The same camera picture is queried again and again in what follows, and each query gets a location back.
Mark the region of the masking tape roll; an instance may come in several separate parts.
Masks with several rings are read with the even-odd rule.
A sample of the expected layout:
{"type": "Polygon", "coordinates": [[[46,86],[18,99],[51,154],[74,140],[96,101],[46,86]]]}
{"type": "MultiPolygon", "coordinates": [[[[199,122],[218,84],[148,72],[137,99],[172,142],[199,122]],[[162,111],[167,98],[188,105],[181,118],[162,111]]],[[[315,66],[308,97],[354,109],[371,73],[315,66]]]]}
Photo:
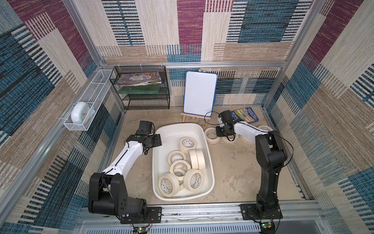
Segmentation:
{"type": "Polygon", "coordinates": [[[239,135],[239,139],[244,142],[245,144],[253,144],[253,142],[251,140],[249,140],[248,138],[242,136],[242,135],[239,135]]]}
{"type": "Polygon", "coordinates": [[[179,150],[185,154],[188,154],[190,150],[197,148],[197,142],[191,137],[183,137],[179,141],[179,150]]]}
{"type": "Polygon", "coordinates": [[[265,131],[265,132],[271,132],[273,131],[273,129],[267,125],[260,125],[258,126],[259,129],[261,129],[262,131],[265,131]]]}
{"type": "Polygon", "coordinates": [[[209,127],[205,130],[205,138],[208,144],[218,144],[221,138],[217,135],[215,127],[209,127]]]}

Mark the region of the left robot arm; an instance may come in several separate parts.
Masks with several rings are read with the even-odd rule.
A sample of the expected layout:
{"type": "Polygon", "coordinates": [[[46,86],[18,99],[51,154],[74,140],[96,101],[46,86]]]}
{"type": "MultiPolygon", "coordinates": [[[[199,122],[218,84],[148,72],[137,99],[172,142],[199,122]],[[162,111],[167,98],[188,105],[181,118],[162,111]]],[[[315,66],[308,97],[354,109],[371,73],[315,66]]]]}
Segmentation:
{"type": "Polygon", "coordinates": [[[160,223],[162,207],[148,208],[145,199],[129,196],[125,178],[135,161],[152,148],[162,145],[154,124],[141,121],[134,135],[130,135],[118,157],[89,181],[88,210],[92,214],[112,215],[121,224],[160,223]]]}

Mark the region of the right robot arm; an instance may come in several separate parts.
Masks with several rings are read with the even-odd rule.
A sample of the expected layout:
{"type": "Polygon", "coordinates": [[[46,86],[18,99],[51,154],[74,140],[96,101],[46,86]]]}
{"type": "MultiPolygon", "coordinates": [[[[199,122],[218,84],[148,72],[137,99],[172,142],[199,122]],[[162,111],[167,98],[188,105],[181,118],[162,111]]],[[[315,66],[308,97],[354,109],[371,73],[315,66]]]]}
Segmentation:
{"type": "Polygon", "coordinates": [[[278,182],[281,169],[288,159],[282,137],[277,131],[266,131],[235,119],[229,110],[218,114],[219,137],[243,136],[255,144],[256,160],[261,167],[261,185],[255,204],[244,204],[243,219],[260,222],[264,219],[283,218],[278,200],[278,182]]]}

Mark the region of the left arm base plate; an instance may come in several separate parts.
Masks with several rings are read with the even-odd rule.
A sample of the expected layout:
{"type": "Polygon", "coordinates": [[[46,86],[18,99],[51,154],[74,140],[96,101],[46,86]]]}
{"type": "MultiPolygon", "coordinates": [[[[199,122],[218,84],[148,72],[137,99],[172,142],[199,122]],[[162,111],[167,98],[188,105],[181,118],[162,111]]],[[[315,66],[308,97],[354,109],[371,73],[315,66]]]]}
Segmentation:
{"type": "Polygon", "coordinates": [[[123,214],[120,224],[155,224],[162,219],[162,207],[154,206],[142,209],[138,214],[123,214]]]}

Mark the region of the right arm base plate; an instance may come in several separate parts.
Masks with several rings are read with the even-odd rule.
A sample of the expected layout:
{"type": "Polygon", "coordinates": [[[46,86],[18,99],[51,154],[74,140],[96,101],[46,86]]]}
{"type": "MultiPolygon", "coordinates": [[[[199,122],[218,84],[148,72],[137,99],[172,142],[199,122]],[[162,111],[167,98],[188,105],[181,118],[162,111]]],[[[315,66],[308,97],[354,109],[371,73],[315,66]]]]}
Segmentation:
{"type": "Polygon", "coordinates": [[[274,208],[265,209],[257,203],[244,203],[239,205],[243,220],[261,222],[267,219],[282,219],[283,215],[279,205],[274,208]]]}

